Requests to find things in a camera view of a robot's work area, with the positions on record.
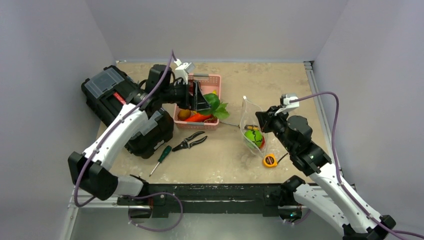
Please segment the green toy watermelon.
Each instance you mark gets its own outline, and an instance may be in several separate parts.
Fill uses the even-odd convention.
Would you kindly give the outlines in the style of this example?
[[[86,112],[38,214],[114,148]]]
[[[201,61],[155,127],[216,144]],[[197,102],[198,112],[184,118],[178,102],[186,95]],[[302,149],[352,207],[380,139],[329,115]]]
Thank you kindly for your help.
[[[259,148],[261,139],[263,138],[263,135],[259,130],[247,130],[244,133],[244,136]]]

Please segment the red toy apple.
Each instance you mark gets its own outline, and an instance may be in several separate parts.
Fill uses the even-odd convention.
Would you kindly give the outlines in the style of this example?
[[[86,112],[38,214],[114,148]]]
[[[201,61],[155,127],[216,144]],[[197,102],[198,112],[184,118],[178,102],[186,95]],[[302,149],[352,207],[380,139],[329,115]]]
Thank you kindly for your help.
[[[260,142],[260,145],[259,145],[259,149],[262,149],[263,147],[264,147],[264,145],[265,145],[265,138],[263,137],[262,139],[261,139],[261,142]]]

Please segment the clear zip top bag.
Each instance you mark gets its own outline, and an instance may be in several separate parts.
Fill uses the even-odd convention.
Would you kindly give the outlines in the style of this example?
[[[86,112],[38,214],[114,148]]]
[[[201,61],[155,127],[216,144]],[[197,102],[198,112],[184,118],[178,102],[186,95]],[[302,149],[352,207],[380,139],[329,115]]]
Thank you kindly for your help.
[[[266,156],[268,140],[268,135],[262,132],[256,116],[257,112],[262,111],[259,105],[250,101],[247,96],[243,96],[239,123],[241,139],[247,149],[259,158]]]

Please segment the green toy leaf vegetable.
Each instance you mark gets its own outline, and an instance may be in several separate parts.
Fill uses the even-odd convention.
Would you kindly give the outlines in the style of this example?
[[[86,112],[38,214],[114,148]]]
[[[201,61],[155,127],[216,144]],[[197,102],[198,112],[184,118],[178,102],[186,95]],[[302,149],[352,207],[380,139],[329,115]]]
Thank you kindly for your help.
[[[205,100],[209,103],[210,109],[198,111],[201,115],[212,115],[219,120],[227,119],[230,113],[226,107],[228,103],[221,102],[219,97],[214,93],[207,93],[204,95]]]

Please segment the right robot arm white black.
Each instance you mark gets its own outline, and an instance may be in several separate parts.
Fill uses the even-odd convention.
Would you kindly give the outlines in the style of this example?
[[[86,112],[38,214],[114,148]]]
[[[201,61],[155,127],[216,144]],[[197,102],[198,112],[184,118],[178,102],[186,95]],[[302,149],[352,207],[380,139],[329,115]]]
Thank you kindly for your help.
[[[367,204],[344,180],[327,153],[312,141],[308,120],[299,115],[279,112],[277,106],[257,111],[255,116],[264,133],[273,133],[287,150],[293,165],[310,177],[324,194],[315,192],[298,176],[281,189],[288,204],[295,201],[320,216],[344,240],[383,240],[396,226],[390,215],[382,215]]]

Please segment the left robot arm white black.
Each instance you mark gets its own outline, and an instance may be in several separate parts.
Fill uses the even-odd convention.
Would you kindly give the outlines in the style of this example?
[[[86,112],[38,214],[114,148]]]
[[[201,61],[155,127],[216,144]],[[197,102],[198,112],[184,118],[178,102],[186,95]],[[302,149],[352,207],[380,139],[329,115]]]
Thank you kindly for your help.
[[[173,121],[163,104],[194,111],[211,109],[199,82],[189,81],[193,63],[176,60],[175,64],[175,69],[155,64],[140,84],[114,65],[82,83],[88,106],[107,128],[83,152],[72,152],[68,157],[76,190],[100,200],[121,195],[129,196],[138,205],[148,201],[149,191],[143,179],[111,173],[120,151],[128,147],[133,154],[148,158],[170,140]]]

